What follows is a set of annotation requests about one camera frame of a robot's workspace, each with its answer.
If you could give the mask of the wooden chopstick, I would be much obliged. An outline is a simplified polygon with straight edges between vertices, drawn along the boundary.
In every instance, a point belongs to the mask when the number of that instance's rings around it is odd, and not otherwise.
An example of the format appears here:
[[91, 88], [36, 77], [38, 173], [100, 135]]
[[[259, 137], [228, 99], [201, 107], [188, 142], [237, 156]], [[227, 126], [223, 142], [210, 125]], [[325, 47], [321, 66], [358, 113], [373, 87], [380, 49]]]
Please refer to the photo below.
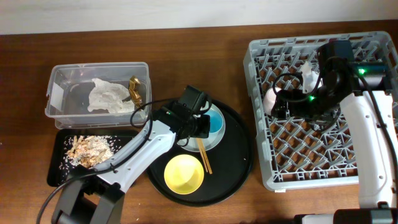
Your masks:
[[209, 160], [208, 160], [208, 156], [207, 156], [207, 154], [206, 154], [206, 149], [205, 149], [204, 144], [203, 144], [203, 153], [204, 153], [204, 156], [205, 156], [205, 159], [206, 159], [206, 164], [207, 164], [207, 168], [208, 168], [208, 173], [209, 173], [209, 174], [212, 174], [213, 171], [212, 171], [212, 169], [211, 169], [210, 162], [209, 162]]
[[196, 142], [197, 142], [197, 146], [201, 155], [201, 159], [203, 161], [203, 166], [205, 168], [205, 172], [208, 173], [208, 168], [207, 168], [207, 164], [206, 164], [206, 159], [203, 153], [203, 142], [201, 141], [200, 138], [196, 138]]

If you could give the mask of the blue cup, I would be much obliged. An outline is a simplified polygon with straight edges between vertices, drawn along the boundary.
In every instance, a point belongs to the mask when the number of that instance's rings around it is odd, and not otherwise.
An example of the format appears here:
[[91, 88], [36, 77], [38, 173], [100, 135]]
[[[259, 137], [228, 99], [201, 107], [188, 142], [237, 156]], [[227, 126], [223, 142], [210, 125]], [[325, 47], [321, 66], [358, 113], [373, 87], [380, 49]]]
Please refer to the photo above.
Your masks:
[[209, 110], [206, 114], [210, 116], [210, 133], [218, 133], [224, 123], [222, 114], [215, 110]]

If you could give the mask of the yellow bowl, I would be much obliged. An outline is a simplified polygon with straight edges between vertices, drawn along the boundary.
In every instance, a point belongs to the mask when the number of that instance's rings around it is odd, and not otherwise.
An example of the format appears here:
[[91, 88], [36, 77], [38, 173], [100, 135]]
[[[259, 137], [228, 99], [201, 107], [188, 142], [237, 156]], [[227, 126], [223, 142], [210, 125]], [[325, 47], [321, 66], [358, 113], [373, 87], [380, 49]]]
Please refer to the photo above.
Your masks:
[[188, 195], [199, 189], [204, 176], [201, 162], [188, 154], [173, 157], [164, 169], [166, 186], [179, 195]]

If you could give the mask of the pink cup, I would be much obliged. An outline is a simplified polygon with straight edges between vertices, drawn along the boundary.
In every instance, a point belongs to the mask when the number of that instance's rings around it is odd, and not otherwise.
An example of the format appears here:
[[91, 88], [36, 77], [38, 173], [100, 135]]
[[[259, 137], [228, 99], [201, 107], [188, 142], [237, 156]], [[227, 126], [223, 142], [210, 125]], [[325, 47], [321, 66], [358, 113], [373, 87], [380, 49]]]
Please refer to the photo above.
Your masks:
[[276, 94], [273, 91], [273, 88], [269, 88], [264, 95], [264, 99], [262, 101], [263, 109], [265, 114], [271, 115], [271, 111], [276, 101]]

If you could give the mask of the gold foil wrapper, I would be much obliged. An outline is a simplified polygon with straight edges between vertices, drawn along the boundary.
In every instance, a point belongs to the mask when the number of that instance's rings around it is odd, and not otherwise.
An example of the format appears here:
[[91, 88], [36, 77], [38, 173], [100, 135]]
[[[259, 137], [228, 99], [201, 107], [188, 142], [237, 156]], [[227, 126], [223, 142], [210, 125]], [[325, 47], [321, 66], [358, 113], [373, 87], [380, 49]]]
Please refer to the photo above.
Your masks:
[[136, 107], [141, 107], [142, 106], [142, 97], [139, 94], [139, 87], [141, 85], [141, 82], [139, 79], [135, 76], [132, 76], [129, 80], [129, 93], [131, 96], [131, 99], [133, 103], [136, 105]]

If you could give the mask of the white tissue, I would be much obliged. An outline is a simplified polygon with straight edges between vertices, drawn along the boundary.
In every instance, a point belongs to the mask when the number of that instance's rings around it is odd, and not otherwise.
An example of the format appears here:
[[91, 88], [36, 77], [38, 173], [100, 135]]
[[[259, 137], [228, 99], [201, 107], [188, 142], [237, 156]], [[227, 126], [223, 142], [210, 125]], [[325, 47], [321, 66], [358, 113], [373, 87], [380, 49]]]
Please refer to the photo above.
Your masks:
[[95, 87], [88, 96], [88, 111], [106, 110], [108, 113], [129, 113], [135, 110], [132, 100], [124, 101], [129, 97], [129, 90], [118, 83], [110, 83], [99, 78], [93, 78]]

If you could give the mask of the food scraps and rice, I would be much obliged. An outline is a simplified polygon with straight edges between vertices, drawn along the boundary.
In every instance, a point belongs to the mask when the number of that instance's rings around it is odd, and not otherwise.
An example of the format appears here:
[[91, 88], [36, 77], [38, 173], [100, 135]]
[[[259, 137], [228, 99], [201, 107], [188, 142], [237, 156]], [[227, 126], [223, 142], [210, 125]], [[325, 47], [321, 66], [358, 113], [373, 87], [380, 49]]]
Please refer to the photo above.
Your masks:
[[85, 168], [94, 167], [97, 164], [111, 158], [119, 147], [119, 140], [111, 136], [83, 136], [74, 135], [66, 137], [63, 141], [63, 154], [59, 168], [70, 170], [81, 165]]

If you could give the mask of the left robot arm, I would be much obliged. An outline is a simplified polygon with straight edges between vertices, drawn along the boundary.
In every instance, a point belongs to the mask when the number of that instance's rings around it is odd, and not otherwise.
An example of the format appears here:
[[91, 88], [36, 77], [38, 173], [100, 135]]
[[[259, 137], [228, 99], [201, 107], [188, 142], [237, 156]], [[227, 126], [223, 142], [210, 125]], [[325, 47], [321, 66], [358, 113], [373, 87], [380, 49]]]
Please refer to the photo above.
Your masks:
[[149, 115], [142, 131], [113, 157], [92, 169], [76, 168], [46, 198], [36, 222], [40, 223], [49, 202], [60, 194], [51, 223], [119, 223], [126, 192], [158, 157], [181, 139], [209, 134], [207, 111], [212, 104], [210, 98], [166, 99]]

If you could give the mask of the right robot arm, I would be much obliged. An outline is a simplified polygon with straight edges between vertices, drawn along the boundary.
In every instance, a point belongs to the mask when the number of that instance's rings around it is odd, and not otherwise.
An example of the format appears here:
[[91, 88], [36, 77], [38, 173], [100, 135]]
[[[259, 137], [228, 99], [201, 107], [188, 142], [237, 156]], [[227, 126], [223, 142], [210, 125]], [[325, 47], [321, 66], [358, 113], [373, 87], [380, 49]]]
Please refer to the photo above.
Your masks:
[[267, 113], [321, 121], [325, 129], [343, 115], [353, 143], [359, 180], [359, 207], [332, 214], [297, 215], [295, 223], [396, 223], [397, 136], [389, 67], [358, 62], [351, 42], [336, 40], [317, 50], [319, 74], [308, 65], [293, 73], [301, 89], [276, 86], [266, 93]]

